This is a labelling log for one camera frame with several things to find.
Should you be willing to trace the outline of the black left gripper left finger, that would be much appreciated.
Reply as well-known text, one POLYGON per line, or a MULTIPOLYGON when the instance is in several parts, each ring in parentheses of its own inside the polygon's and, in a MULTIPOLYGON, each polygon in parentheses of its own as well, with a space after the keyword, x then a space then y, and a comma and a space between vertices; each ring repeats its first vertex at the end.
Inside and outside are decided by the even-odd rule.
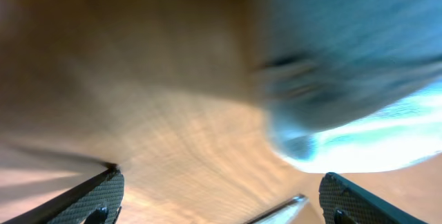
POLYGON ((4 224, 116 224, 123 197, 124 176, 113 167, 4 224))

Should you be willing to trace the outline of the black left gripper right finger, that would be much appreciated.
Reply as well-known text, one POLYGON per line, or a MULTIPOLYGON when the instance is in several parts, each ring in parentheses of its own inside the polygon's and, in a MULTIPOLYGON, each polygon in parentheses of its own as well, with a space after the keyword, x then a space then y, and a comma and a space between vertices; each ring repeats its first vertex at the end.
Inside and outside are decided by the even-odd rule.
POLYGON ((320 182, 319 202, 326 224, 425 224, 333 172, 320 182))

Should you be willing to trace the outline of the blue denim jeans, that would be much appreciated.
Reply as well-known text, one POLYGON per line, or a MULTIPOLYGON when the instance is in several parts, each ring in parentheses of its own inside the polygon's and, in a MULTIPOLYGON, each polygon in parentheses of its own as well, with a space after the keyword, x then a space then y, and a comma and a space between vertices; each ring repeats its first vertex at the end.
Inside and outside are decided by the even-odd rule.
POLYGON ((441 153, 441 0, 260 0, 277 154, 372 173, 441 153))

